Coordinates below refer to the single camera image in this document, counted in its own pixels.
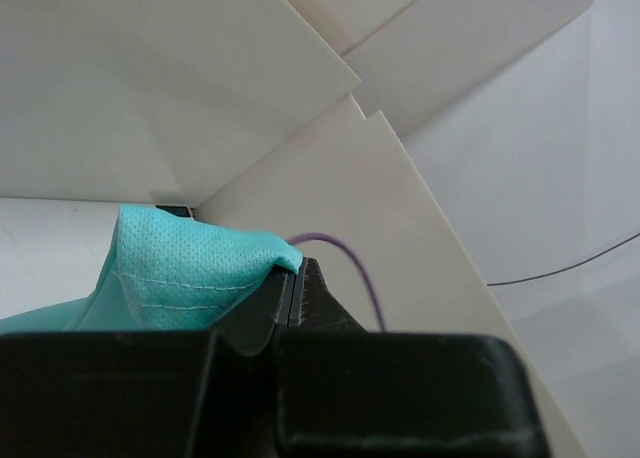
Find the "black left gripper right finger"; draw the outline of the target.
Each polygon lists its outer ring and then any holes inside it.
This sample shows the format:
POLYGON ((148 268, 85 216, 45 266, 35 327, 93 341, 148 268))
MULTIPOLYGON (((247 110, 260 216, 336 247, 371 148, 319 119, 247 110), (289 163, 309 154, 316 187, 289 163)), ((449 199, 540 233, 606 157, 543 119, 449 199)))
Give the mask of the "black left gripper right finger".
POLYGON ((365 331, 330 293, 318 261, 312 258, 303 259, 295 277, 289 327, 335 332, 365 331))

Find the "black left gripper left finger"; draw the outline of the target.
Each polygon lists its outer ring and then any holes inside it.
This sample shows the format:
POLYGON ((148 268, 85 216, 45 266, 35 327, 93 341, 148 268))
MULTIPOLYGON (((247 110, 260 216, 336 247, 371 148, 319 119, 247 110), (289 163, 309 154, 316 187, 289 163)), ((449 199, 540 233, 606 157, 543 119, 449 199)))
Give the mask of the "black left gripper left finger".
POLYGON ((288 327, 295 274, 272 270, 260 286, 210 329, 243 356, 266 350, 275 335, 288 327))

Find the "teal t shirt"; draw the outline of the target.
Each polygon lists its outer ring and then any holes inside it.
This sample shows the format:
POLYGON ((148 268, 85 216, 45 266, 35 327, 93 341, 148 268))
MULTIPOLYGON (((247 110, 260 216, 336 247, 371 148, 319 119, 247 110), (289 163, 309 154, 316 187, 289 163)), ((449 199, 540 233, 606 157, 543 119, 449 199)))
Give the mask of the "teal t shirt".
POLYGON ((303 255, 280 237, 123 205, 93 292, 1 322, 3 333, 204 329, 303 255))

